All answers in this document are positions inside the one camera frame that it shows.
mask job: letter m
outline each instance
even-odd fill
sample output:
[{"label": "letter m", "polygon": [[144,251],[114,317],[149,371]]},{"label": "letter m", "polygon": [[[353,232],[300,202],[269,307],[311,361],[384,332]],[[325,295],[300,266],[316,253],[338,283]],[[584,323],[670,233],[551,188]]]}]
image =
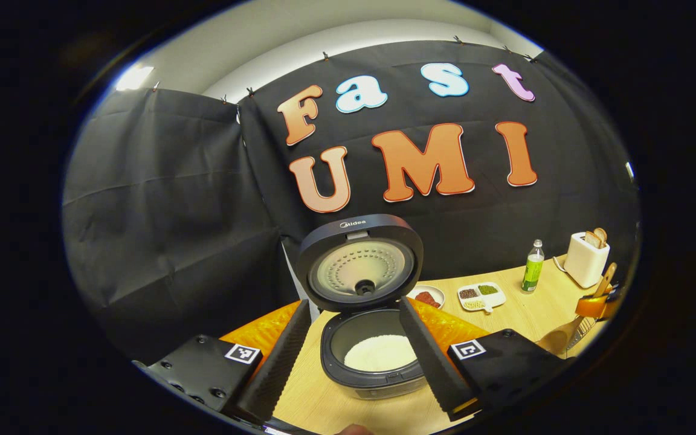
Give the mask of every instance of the letter m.
[{"label": "letter m", "polygon": [[466,172],[461,150],[463,127],[458,124],[438,124],[428,133],[426,151],[420,152],[403,132],[384,132],[372,138],[372,145],[381,149],[386,163],[388,190],[383,193],[388,202],[406,201],[413,190],[404,174],[410,177],[424,196],[431,193],[434,174],[439,168],[437,192],[456,195],[474,190],[474,181]]}]

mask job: brown beans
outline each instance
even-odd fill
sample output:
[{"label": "brown beans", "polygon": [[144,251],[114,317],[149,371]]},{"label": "brown beans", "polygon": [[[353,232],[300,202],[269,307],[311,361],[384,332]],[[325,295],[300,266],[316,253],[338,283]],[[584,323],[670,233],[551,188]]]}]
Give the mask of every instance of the brown beans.
[{"label": "brown beans", "polygon": [[477,292],[474,289],[463,289],[458,292],[458,295],[461,299],[469,299],[470,297],[477,297]]}]

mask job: screw hole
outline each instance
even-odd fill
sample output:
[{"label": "screw hole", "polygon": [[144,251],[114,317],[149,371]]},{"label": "screw hole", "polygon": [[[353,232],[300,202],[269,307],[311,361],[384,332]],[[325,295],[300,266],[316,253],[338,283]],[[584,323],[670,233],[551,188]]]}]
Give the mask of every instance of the screw hole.
[{"label": "screw hole", "polygon": [[224,393],[224,391],[222,391],[222,390],[219,389],[219,388],[210,388],[210,389],[209,389],[209,392],[211,393],[211,396],[218,397],[218,398],[220,398],[220,399],[223,399],[224,396],[227,395],[227,394]]}]

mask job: ceiling light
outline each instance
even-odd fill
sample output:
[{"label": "ceiling light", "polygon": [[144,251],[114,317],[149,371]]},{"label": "ceiling light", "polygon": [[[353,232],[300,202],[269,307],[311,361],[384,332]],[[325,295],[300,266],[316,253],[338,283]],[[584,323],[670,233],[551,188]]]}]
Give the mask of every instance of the ceiling light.
[{"label": "ceiling light", "polygon": [[154,67],[152,66],[131,66],[118,80],[117,90],[124,91],[126,89],[138,89],[138,87],[144,83],[144,79],[149,76],[149,73],[151,73],[153,69]]}]

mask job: rice cooker lid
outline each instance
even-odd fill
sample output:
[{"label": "rice cooker lid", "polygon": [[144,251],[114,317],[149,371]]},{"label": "rice cooker lid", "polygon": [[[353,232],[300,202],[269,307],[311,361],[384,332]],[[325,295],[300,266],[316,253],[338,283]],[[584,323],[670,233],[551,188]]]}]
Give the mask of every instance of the rice cooker lid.
[{"label": "rice cooker lid", "polygon": [[408,223],[390,214],[368,214],[308,234],[295,275],[319,308],[354,312],[408,294],[422,264],[423,242]]}]

